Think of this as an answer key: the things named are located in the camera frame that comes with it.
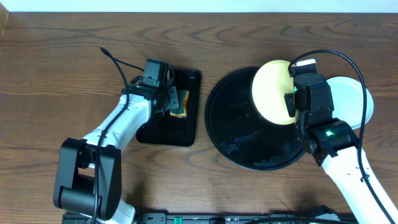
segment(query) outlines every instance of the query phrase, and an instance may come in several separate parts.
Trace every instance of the black round plate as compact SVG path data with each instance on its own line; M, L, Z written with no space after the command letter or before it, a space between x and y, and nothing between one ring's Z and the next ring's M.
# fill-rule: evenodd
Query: black round plate
M294 124L274 124L254 106L251 87L258 70L240 69L217 83L207 99L205 124L213 144L230 161L252 170L277 170L305 151Z

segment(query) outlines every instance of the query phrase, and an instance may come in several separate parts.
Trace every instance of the white wall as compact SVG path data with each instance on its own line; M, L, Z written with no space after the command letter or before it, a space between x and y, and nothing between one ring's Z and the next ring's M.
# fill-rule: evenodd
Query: white wall
M398 0L0 0L10 12L398 12Z

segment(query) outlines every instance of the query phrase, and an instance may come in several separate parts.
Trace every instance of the yellow plate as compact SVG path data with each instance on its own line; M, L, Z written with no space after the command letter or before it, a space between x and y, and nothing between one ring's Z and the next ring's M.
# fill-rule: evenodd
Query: yellow plate
M285 93L293 93L293 78L289 77L287 67L290 62L273 60L263 65L252 84L254 104L260 114L275 124L291 124L287 112Z

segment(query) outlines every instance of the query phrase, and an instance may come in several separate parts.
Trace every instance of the wood grain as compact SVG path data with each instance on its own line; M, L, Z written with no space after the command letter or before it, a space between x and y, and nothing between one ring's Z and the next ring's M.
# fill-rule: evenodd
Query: wood grain
M349 212L312 157L273 172L225 159L205 128L208 94L229 72L339 50L364 73L376 105L364 148L398 205L398 15L13 13L0 42L0 223L60 223L52 203L58 152L92 131L118 102L123 82L99 50L144 66L147 58L203 72L192 147L139 144L123 155L123 198L169 212L267 213L325 204ZM327 77L355 77L331 55ZM128 79L139 71L124 68Z

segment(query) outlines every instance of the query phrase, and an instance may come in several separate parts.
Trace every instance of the wooden table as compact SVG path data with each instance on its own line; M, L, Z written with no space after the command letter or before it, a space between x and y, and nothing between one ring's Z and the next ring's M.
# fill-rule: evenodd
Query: wooden table
M268 213L325 204L349 212L332 180L306 154L273 172L225 159L211 143L204 110L229 72L339 50L362 70L375 110L364 148L398 205L398 15L13 13L0 41L0 222L60 223L53 206L58 150L113 110L123 82L99 50L143 67L147 58L203 72L191 147L139 144L123 154L123 199L169 212ZM317 56L327 77L355 77L332 55ZM140 72L124 68L127 79Z

